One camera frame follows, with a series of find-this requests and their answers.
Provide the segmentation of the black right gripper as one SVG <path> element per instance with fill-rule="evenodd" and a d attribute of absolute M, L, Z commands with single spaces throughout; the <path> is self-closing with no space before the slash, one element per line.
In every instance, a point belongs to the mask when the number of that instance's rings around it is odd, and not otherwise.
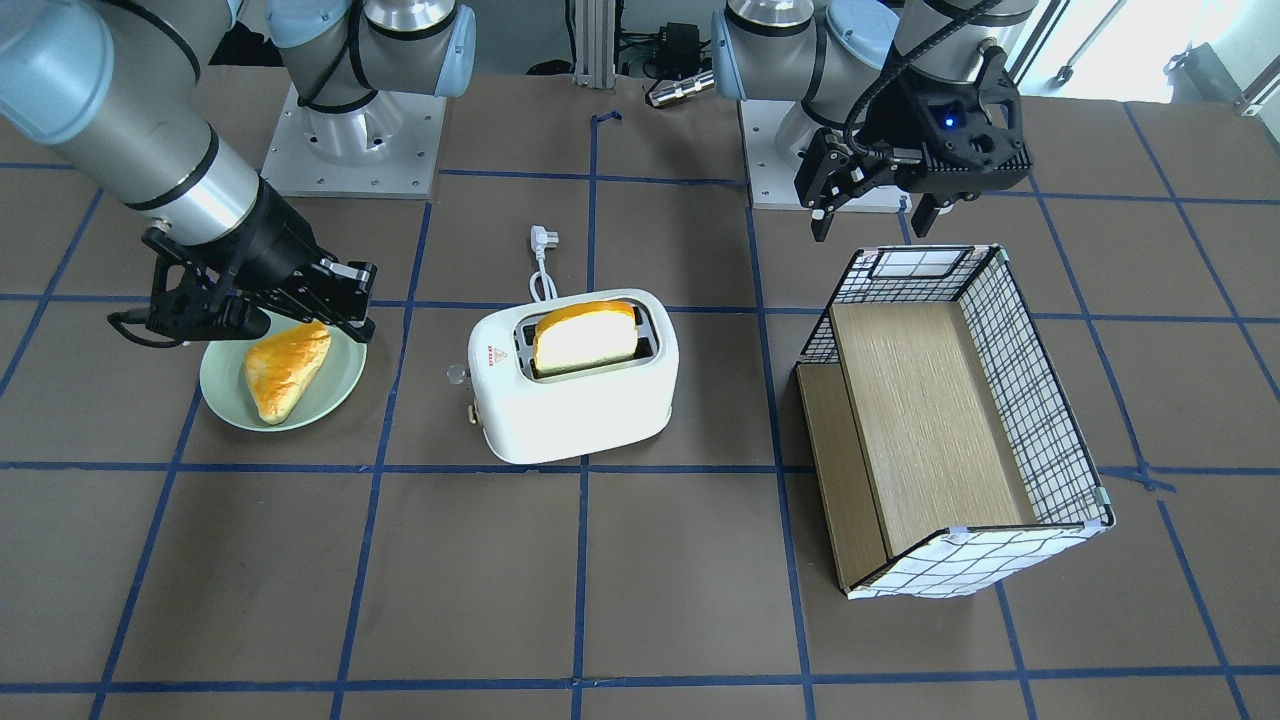
<path fill-rule="evenodd" d="M 376 333 L 367 310 L 376 265 L 342 263 L 321 249 L 266 181 L 250 214 L 219 240 L 179 245 L 154 222 L 141 241 L 157 255 L 148 305 L 108 316 L 136 345 L 259 340 L 269 313 L 323 322 L 361 345 Z"/>

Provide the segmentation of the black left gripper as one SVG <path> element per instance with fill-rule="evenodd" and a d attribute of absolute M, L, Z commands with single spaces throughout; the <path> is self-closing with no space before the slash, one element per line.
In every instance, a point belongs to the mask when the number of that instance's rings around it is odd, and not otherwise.
<path fill-rule="evenodd" d="M 1006 60 L 998 45 L 983 47 L 977 77 L 960 83 L 904 70 L 870 101 L 872 147 L 846 142 L 828 127 L 817 129 L 794 178 L 797 201 L 812 214 L 813 240 L 826 241 L 836 211 L 881 186 L 923 193 L 910 228 L 925 238 L 941 214 L 938 195 L 1010 190 L 1023 181 L 1032 156 Z M 879 145 L 893 154 L 873 149 Z"/>

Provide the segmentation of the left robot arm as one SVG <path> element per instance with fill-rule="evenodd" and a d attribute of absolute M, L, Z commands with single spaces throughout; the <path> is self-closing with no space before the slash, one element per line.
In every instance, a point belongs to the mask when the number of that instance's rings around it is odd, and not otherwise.
<path fill-rule="evenodd" d="M 728 1 L 716 14 L 716 88 L 792 101 L 797 202 L 824 241 L 836 211 L 872 190 L 920 196 L 916 237 L 954 204 L 1024 181 L 1033 158 L 1006 46 L 1033 1 Z"/>

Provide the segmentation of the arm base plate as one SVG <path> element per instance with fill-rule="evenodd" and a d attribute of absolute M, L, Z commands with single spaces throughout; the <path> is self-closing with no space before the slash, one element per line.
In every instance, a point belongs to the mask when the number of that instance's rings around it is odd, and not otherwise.
<path fill-rule="evenodd" d="M 260 170 L 287 197 L 426 200 L 447 100 L 380 92 L 346 114 L 302 108 L 289 88 Z"/>
<path fill-rule="evenodd" d="M 817 124 L 792 101 L 739 102 L 751 205 L 760 210 L 803 211 L 794 178 Z"/>

